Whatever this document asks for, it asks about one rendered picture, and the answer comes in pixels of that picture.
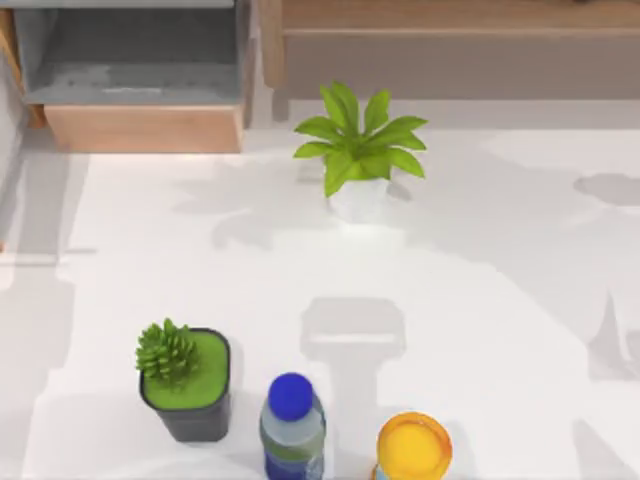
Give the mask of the bottle with yellow lid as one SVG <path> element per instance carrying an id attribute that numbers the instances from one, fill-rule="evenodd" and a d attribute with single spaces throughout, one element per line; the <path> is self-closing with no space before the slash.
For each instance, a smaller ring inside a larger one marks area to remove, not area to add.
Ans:
<path id="1" fill-rule="evenodd" d="M 448 431 L 420 412 L 390 418 L 379 431 L 370 480 L 442 480 L 453 457 Z"/>

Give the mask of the clear bottle with blue cap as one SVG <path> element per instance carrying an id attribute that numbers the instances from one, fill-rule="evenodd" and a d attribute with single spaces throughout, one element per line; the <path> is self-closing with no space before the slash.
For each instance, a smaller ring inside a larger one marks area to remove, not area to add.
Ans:
<path id="1" fill-rule="evenodd" d="M 307 377 L 287 372 L 272 381 L 259 433 L 268 480 L 323 480 L 326 416 Z"/>

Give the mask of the succulent in dark grey pot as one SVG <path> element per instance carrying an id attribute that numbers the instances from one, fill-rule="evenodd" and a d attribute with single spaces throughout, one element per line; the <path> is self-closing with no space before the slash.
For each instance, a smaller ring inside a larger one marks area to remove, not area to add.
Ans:
<path id="1" fill-rule="evenodd" d="M 217 442 L 231 417 L 231 346 L 219 331 L 166 318 L 138 336 L 141 400 L 181 443 Z"/>

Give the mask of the pale wooden drawer front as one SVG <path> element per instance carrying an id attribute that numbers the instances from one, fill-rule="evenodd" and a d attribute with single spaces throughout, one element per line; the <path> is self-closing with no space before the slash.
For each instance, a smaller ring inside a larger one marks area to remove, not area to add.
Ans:
<path id="1" fill-rule="evenodd" d="M 238 153 L 243 105 L 47 105 L 61 149 L 79 153 Z"/>

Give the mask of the leafy plant in white pot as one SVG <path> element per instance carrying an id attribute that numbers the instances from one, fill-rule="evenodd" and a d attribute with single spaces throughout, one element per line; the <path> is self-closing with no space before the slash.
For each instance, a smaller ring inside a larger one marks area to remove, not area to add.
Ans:
<path id="1" fill-rule="evenodd" d="M 329 209 L 346 222 L 369 223 L 381 214 L 395 169 L 425 177 L 416 154 L 427 146 L 416 130 L 428 121 L 415 115 L 392 119 L 387 89 L 373 94 L 364 108 L 344 83 L 321 86 L 320 93 L 326 114 L 310 117 L 294 129 L 311 138 L 294 157 L 321 159 Z"/>

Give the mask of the grey pierced drawer inside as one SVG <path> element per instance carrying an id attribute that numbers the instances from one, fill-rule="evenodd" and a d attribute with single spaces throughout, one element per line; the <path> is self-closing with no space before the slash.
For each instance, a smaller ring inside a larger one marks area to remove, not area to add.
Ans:
<path id="1" fill-rule="evenodd" d="M 243 99 L 251 0 L 12 2 L 29 104 Z"/>

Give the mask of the wooden cupboard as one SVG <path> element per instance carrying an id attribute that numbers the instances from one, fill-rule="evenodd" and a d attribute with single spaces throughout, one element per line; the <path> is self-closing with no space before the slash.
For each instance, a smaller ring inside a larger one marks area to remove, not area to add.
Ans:
<path id="1" fill-rule="evenodd" d="M 640 0 L 256 3 L 260 127 L 340 80 L 440 129 L 640 129 Z"/>

